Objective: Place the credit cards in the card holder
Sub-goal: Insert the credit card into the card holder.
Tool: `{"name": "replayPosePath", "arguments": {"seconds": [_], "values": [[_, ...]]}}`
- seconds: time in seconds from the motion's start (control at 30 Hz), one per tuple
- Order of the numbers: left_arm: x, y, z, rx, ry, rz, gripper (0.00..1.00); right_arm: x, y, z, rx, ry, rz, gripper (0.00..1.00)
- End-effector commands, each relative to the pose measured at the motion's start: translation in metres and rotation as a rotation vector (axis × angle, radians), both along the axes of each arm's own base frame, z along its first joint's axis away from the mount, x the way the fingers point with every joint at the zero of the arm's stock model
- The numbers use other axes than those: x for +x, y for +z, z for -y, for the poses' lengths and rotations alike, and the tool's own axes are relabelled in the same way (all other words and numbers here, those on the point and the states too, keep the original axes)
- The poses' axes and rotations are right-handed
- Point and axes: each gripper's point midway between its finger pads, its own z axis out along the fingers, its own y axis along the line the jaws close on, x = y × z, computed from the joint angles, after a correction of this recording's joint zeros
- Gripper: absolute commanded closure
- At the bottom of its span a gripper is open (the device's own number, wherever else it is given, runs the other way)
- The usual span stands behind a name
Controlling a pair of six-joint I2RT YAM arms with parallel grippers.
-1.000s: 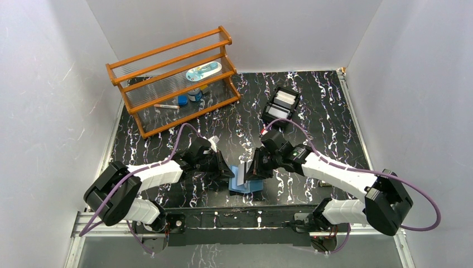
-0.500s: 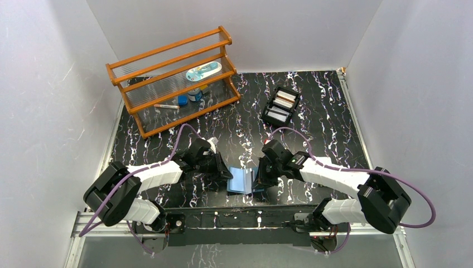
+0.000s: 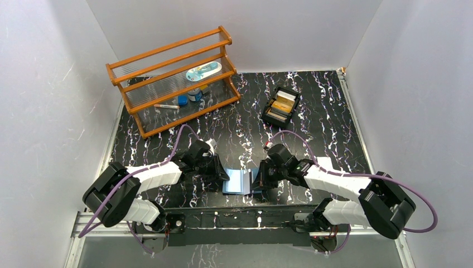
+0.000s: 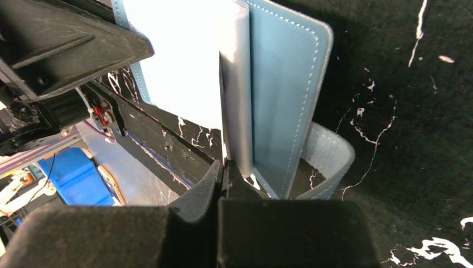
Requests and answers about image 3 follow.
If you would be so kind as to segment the blue card holder wallet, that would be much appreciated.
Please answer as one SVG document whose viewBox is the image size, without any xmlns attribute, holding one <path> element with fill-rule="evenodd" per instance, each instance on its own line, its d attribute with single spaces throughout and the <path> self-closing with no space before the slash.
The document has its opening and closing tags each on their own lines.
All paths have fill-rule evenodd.
<svg viewBox="0 0 473 268">
<path fill-rule="evenodd" d="M 230 195 L 260 194 L 261 190 L 252 190 L 258 169 L 225 169 L 229 180 L 223 182 L 223 193 Z"/>
</svg>

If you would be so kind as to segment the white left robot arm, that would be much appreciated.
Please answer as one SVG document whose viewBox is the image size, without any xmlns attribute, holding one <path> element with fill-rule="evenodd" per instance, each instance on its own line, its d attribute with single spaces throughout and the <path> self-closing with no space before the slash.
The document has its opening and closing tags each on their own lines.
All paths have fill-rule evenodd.
<svg viewBox="0 0 473 268">
<path fill-rule="evenodd" d="M 104 227 L 121 221 L 141 223 L 152 232 L 162 232 L 169 223 L 164 208 L 155 201 L 139 199 L 150 189 L 175 185 L 198 175 L 207 181 L 228 181 L 216 142 L 196 140 L 163 164 L 125 167 L 113 162 L 85 191 L 82 201 Z"/>
</svg>

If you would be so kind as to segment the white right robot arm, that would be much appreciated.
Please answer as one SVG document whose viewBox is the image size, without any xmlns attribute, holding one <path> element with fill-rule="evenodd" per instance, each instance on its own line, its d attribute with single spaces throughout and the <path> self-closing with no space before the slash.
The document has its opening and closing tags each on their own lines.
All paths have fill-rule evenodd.
<svg viewBox="0 0 473 268">
<path fill-rule="evenodd" d="M 323 190 L 344 198 L 325 198 L 305 219 L 295 219 L 297 229 L 329 231 L 340 224 L 371 227 L 396 239 L 416 210 L 413 200 L 397 184 L 375 176 L 361 177 L 327 171 L 310 159 L 297 159 L 282 144 L 268 145 L 260 162 L 253 190 L 276 188 L 287 180 L 295 186 Z"/>
</svg>

